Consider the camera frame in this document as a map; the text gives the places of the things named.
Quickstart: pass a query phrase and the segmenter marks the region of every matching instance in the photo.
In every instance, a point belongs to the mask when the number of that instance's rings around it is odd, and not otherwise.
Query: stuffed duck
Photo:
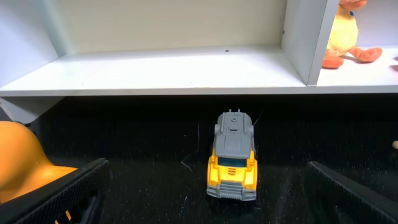
[[[358,27],[353,10],[362,8],[366,3],[368,0],[340,0],[323,58],[323,68],[339,68],[344,63],[340,56],[347,52],[362,62],[374,62],[381,56],[381,48],[363,50],[356,47]]]

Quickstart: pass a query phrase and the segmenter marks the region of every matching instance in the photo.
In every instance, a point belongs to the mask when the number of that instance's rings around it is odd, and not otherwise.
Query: small round beige object
[[[392,143],[392,147],[394,147],[394,149],[398,149],[398,141],[394,141]]]

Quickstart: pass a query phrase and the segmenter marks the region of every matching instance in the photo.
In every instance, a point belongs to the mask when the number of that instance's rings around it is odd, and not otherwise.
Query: black floor
[[[31,124],[54,163],[98,157],[113,179],[102,223],[311,223],[300,177],[318,161],[398,201],[398,95],[65,98]],[[217,117],[255,121],[258,200],[206,195]]]

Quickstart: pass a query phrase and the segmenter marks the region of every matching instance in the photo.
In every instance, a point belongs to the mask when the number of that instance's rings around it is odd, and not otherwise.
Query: yellow plush body
[[[355,18],[349,10],[339,6],[326,49],[338,51],[338,56],[342,56],[356,46],[357,39],[358,26]]]

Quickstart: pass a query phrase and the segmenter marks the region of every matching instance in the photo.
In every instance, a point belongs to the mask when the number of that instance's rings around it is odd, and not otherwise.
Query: toy vehicle
[[[246,113],[223,113],[207,167],[207,194],[242,201],[256,199],[257,160],[254,127]]]

